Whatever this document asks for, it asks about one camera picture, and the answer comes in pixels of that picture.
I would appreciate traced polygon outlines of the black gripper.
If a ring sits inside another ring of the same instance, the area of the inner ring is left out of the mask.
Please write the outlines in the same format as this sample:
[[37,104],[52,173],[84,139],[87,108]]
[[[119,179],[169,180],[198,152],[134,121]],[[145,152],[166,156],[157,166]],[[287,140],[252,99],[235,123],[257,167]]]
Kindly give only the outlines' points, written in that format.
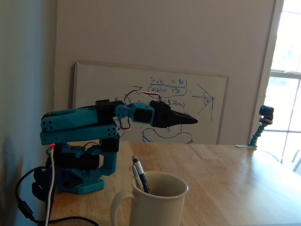
[[171,107],[164,102],[151,101],[150,107],[154,109],[154,116],[151,126],[156,128],[167,128],[174,125],[191,125],[198,123],[198,120],[190,115],[174,112],[176,119],[173,118]]

